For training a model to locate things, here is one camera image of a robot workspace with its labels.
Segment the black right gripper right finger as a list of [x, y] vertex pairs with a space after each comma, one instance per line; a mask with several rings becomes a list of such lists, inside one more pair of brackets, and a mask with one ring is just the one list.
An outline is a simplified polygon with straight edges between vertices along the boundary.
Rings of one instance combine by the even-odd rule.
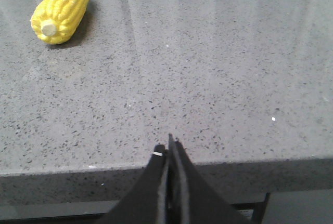
[[200, 176], [180, 141], [169, 134], [169, 223], [249, 223]]

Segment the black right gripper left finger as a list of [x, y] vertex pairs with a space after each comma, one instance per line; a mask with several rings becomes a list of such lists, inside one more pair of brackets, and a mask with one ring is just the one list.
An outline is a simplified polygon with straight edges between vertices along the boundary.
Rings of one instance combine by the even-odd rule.
[[127, 195], [103, 215], [100, 223], [156, 223], [158, 189], [165, 163], [165, 146], [154, 147], [149, 163]]

